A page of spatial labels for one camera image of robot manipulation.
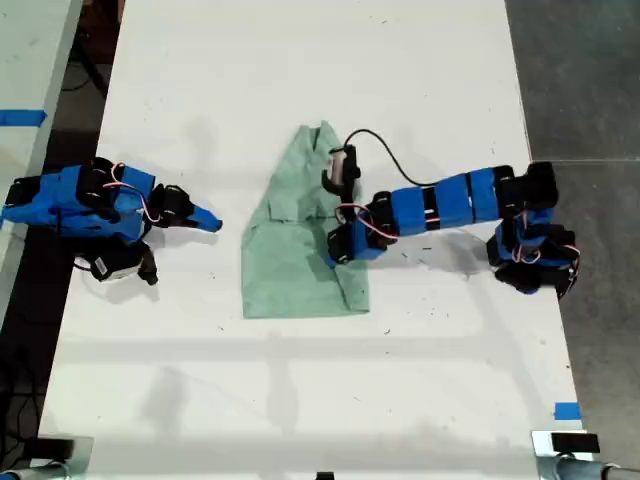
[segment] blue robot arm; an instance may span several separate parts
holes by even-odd
[[[216,232],[222,221],[194,205],[180,187],[154,184],[153,175],[95,158],[88,165],[16,179],[2,218],[54,229],[91,264],[98,280],[139,268],[142,278],[155,283],[153,255],[142,242],[153,226]]]
[[[524,293],[554,285],[559,296],[575,283],[580,253],[575,235],[551,224],[558,200],[551,164],[533,163],[520,177],[511,167],[500,166],[417,184],[391,154],[400,172],[416,186],[378,192],[360,208],[353,204],[361,174],[355,147],[347,144],[330,155],[322,184],[340,196],[338,218],[343,222],[327,237],[330,265],[373,260],[400,237],[502,220],[487,243],[489,262],[499,280]]]

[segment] blue tape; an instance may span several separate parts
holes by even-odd
[[[553,416],[556,420],[580,420],[580,404],[577,402],[559,402],[556,403]]]
[[[39,127],[45,118],[44,110],[0,110],[0,127]]]

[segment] white tabletop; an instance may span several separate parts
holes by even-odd
[[[82,0],[0,2],[0,109],[44,110],[40,128],[0,127],[0,199],[13,180],[42,171]],[[24,245],[23,225],[0,231],[0,326]]]
[[[74,273],[41,432],[94,437],[89,478],[533,479],[530,431],[580,428],[552,414],[576,399],[555,293],[493,278],[493,224],[401,240],[367,315],[242,318],[242,231],[322,119],[418,179],[523,173],[502,0],[127,2],[98,154],[224,227],[150,234],[153,288]],[[365,201],[406,185],[356,145]]]

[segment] folded cloth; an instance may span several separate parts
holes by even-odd
[[[320,183],[329,150],[340,145],[327,122],[302,126],[287,148],[242,237],[245,318],[330,317],[369,311],[364,262],[330,268],[327,233],[340,199]]]

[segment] concrete floor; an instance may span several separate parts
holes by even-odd
[[[507,6],[534,160],[555,162],[557,219],[583,252],[561,311],[585,424],[603,460],[638,467],[640,1]],[[72,69],[67,85],[81,80]],[[54,128],[97,132],[102,109],[91,84],[63,93]]]

